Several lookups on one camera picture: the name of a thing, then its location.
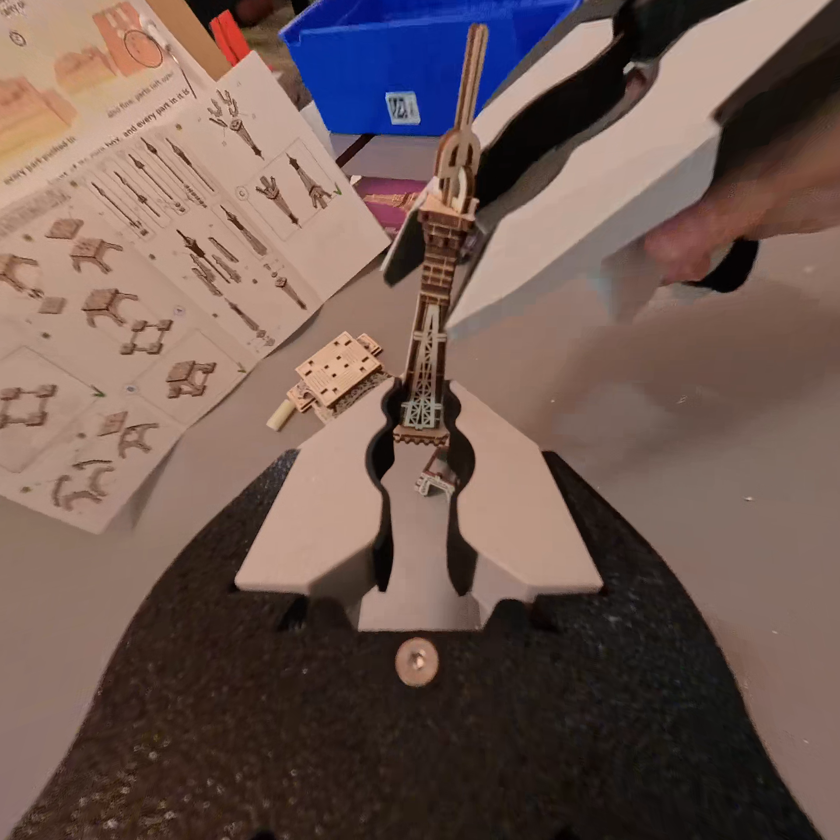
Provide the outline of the purple model kit box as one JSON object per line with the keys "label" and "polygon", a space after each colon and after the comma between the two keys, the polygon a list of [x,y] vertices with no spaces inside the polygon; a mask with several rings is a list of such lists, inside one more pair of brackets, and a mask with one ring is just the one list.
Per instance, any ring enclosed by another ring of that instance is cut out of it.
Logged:
{"label": "purple model kit box", "polygon": [[426,186],[425,181],[360,175],[352,176],[351,184],[391,240]]}

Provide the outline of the brown cardboard sheet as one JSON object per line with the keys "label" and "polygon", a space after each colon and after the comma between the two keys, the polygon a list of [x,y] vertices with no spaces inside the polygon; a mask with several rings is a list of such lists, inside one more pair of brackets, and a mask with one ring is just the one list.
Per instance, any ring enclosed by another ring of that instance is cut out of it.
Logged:
{"label": "brown cardboard sheet", "polygon": [[232,65],[217,46],[206,27],[185,1],[147,1],[152,12],[195,62],[213,79],[219,81]]}

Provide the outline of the blue plastic bin with tag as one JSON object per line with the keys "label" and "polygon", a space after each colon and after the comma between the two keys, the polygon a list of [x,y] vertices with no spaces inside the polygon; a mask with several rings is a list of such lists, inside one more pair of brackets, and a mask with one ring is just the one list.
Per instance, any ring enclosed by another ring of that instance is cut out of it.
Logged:
{"label": "blue plastic bin with tag", "polygon": [[576,1],[320,1],[278,34],[337,134],[438,137],[455,121],[466,40],[488,26],[480,112]]}

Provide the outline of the wooden tower spire section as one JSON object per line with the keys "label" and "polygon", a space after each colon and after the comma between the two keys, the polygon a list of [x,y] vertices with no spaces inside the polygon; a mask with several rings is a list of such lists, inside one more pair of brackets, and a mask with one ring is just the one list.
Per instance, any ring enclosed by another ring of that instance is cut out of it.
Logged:
{"label": "wooden tower spire section", "polygon": [[455,270],[476,222],[476,172],[481,144],[474,131],[489,29],[472,24],[466,41],[455,123],[441,139],[434,179],[418,210],[423,261],[413,331],[406,356],[405,396],[393,430],[396,443],[445,446],[447,333]]}

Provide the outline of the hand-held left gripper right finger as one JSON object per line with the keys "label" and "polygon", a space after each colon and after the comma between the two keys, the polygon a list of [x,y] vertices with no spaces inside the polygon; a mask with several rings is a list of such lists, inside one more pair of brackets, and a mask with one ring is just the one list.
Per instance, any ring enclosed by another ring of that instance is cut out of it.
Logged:
{"label": "hand-held left gripper right finger", "polygon": [[464,386],[450,382],[449,464],[472,467],[453,498],[450,579],[474,597],[593,594],[602,577],[539,446]]}

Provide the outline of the wooden tower legged section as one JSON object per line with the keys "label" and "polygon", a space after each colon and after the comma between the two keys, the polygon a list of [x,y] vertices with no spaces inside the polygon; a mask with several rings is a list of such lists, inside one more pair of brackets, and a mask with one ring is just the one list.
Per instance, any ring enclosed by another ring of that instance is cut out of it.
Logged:
{"label": "wooden tower legged section", "polygon": [[459,479],[448,462],[448,447],[436,448],[416,480],[416,491],[428,497],[439,490],[451,499],[458,487]]}

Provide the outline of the red plastic bin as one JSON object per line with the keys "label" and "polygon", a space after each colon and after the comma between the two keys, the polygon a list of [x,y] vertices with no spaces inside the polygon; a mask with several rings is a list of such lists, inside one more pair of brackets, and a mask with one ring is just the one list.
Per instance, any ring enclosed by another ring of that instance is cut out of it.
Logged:
{"label": "red plastic bin", "polygon": [[209,29],[216,46],[231,67],[235,67],[252,52],[230,10],[227,9],[214,17],[209,23]]}

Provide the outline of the person's right hand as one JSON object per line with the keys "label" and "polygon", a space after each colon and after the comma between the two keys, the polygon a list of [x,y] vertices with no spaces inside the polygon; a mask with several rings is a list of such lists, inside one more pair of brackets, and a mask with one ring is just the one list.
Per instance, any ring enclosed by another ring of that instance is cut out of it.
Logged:
{"label": "person's right hand", "polygon": [[809,146],[713,185],[644,240],[666,285],[699,281],[737,239],[820,233],[839,224],[838,148]]}

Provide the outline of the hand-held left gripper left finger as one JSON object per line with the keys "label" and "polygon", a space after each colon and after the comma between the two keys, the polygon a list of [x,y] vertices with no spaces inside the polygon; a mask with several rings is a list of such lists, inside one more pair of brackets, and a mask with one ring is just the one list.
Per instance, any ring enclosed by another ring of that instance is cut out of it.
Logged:
{"label": "hand-held left gripper left finger", "polygon": [[362,599],[375,586],[383,496],[368,453],[396,384],[386,378],[299,447],[236,573],[238,590]]}

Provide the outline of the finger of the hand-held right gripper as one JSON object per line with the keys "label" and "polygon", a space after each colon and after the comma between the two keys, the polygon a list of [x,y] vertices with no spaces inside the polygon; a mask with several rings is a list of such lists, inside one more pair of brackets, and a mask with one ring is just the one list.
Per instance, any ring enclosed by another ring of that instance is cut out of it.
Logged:
{"label": "finger of the hand-held right gripper", "polygon": [[688,29],[645,94],[500,220],[448,316],[449,337],[596,277],[604,260],[699,200],[732,114],[837,42],[838,2],[742,2]]}
{"label": "finger of the hand-held right gripper", "polygon": [[[480,113],[500,127],[482,140],[476,172],[476,222],[458,259],[471,277],[501,221],[540,194],[560,172],[560,153],[588,130],[598,131],[623,100],[632,62],[631,18],[566,18],[525,56]],[[382,266],[393,287],[422,266],[417,198]]]}

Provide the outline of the colour printed guide sheet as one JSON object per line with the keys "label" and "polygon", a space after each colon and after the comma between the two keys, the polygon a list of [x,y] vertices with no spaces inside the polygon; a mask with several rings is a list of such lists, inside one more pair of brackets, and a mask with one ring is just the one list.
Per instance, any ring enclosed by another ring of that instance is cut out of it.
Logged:
{"label": "colour printed guide sheet", "polygon": [[2,206],[211,81],[148,2],[2,2]]}

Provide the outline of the wooden tower base section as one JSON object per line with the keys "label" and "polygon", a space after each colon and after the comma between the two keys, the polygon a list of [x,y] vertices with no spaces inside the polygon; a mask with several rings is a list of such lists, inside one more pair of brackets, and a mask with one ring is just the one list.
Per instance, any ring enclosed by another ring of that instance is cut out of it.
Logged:
{"label": "wooden tower base section", "polygon": [[342,332],[296,368],[298,382],[287,399],[299,413],[313,411],[328,424],[367,393],[392,378],[372,336]]}

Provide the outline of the folded assembly instruction sheet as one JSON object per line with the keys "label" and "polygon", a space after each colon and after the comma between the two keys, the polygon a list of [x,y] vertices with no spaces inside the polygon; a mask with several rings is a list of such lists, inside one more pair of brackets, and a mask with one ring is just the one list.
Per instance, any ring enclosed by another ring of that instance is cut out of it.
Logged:
{"label": "folded assembly instruction sheet", "polygon": [[389,243],[264,60],[2,208],[2,498],[91,533]]}

